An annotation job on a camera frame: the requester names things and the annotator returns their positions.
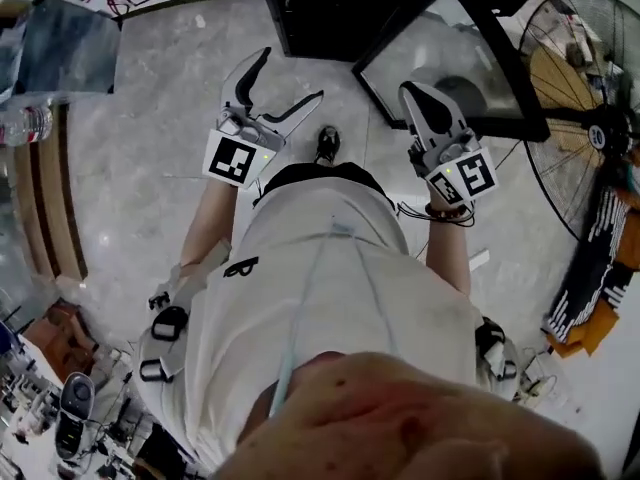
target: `glass door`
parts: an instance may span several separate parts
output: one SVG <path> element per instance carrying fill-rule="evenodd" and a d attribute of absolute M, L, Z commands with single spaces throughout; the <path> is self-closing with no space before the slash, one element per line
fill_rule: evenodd
<path fill-rule="evenodd" d="M 406 128 L 398 89 L 412 80 L 451 96 L 480 135 L 549 136 L 517 50 L 474 0 L 432 0 L 417 15 L 396 16 L 353 72 L 392 128 Z"/>

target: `gray floor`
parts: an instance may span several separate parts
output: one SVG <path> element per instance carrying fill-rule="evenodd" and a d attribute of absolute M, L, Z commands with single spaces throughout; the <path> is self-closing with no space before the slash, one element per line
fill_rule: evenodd
<path fill-rule="evenodd" d="M 145 301 L 175 264 L 204 188 L 202 155 L 221 82 L 264 46 L 274 51 L 252 93 L 257 108 L 281 112 L 319 89 L 325 100 L 263 183 L 284 165 L 309 160 L 315 133 L 331 123 L 344 141 L 339 160 L 364 166 L 393 199 L 425 201 L 426 188 L 407 160 L 408 134 L 385 125 L 349 65 L 285 58 L 264 0 L 189 4 L 128 20 L 115 94 L 74 104 L 70 120 L 73 199 L 89 277 L 62 288 L 87 309 L 100 338 L 133 342 L 147 325 Z M 514 144 L 484 140 L 496 164 Z M 499 178 L 501 189 L 481 200 L 469 231 L 470 253 L 491 254 L 473 274 L 473 301 L 525 344 L 537 336 L 575 243 L 542 195 L 522 145 Z M 252 197 L 240 198 L 236 239 L 250 219 Z M 417 255 L 427 226 L 405 217 L 401 223 Z"/>

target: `person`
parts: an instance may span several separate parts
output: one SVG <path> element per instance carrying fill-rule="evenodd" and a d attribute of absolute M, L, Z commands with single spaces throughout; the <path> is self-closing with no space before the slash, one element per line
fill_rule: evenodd
<path fill-rule="evenodd" d="M 486 391 L 464 228 L 432 222 L 421 264 L 373 177 L 334 166 L 340 144 L 325 127 L 313 163 L 266 185 L 193 298 L 184 370 L 155 401 L 141 385 L 154 414 L 219 479 L 602 478 L 581 437 Z M 230 242 L 236 198 L 208 182 L 183 281 Z"/>

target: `wrist strap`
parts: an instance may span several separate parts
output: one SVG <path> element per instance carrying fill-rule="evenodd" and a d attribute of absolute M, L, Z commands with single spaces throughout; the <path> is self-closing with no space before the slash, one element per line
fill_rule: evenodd
<path fill-rule="evenodd" d="M 425 206 L 424 211 L 429 217 L 433 217 L 436 220 L 456 222 L 469 211 L 469 208 L 463 204 L 451 210 L 435 210 L 429 203 Z"/>

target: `black frame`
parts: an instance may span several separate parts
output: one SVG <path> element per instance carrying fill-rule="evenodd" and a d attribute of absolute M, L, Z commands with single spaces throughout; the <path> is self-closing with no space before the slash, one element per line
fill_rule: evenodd
<path fill-rule="evenodd" d="M 385 121 L 394 130 L 406 130 L 404 119 L 395 119 L 376 91 L 369 85 L 363 71 L 406 27 L 436 0 L 408 0 L 396 9 L 383 27 L 378 39 L 365 55 L 356 62 L 352 72 L 362 88 L 373 100 Z M 520 106 L 522 118 L 470 117 L 467 124 L 478 134 L 495 137 L 508 137 L 524 141 L 543 142 L 551 132 L 542 112 L 540 101 L 529 80 L 529 73 L 520 60 L 518 51 L 513 47 L 506 32 L 493 15 L 490 8 L 480 4 L 479 0 L 458 0 L 473 20 L 484 40 L 491 48 L 498 64 L 509 82 L 511 90 Z"/>

